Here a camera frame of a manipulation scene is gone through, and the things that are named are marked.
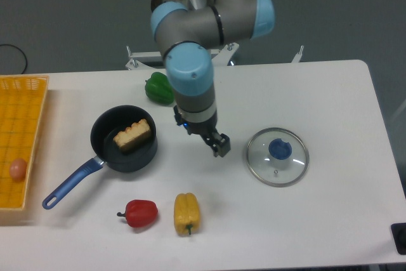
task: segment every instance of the bread slice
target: bread slice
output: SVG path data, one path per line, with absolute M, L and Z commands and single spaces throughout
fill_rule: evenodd
M 113 138 L 114 142 L 122 152 L 129 152 L 135 149 L 152 135 L 151 128 L 146 119 L 138 123 L 132 123 L 125 131 L 120 131 Z

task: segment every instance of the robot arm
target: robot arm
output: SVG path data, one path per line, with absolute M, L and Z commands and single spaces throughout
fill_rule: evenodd
M 270 0 L 213 0 L 212 6 L 188 10 L 181 2 L 162 3 L 151 17 L 175 95 L 175 119 L 189 135 L 200 135 L 214 156 L 223 157 L 230 139 L 216 130 L 214 70 L 206 49 L 269 33 L 273 5 Z

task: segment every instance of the blue joint cap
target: blue joint cap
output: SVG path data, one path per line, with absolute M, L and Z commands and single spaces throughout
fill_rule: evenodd
M 173 11 L 177 10 L 185 10 L 186 6 L 184 6 L 181 3 L 175 3 L 173 1 L 167 2 L 167 3 L 162 3 L 160 6 L 158 6 L 154 12 L 152 12 L 151 16 L 151 30 L 152 30 L 152 35 L 154 36 L 155 39 L 155 34 L 157 32 L 158 26 L 165 17 L 167 17 L 168 14 L 172 13 Z
M 201 95 L 213 84 L 211 56 L 199 44 L 177 45 L 166 56 L 165 66 L 169 83 L 182 95 Z
M 289 142 L 282 141 L 282 139 L 274 139 L 269 144 L 268 150 L 272 157 L 278 160 L 286 160 L 292 154 L 292 145 Z
M 272 0 L 256 0 L 255 26 L 251 38 L 270 33 L 275 25 Z

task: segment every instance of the yellow bell pepper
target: yellow bell pepper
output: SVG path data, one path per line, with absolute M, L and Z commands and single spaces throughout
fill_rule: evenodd
M 176 196 L 173 221 L 175 230 L 180 235 L 190 235 L 199 229 L 200 211 L 196 196 L 192 193 Z

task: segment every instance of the saucepan handle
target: saucepan handle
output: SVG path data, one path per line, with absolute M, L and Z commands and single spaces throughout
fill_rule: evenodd
M 57 187 L 43 201 L 44 209 L 51 209 L 62 200 L 80 181 L 90 174 L 103 168 L 104 161 L 99 157 L 94 157 L 84 163 L 80 168 L 74 171 L 62 184 Z

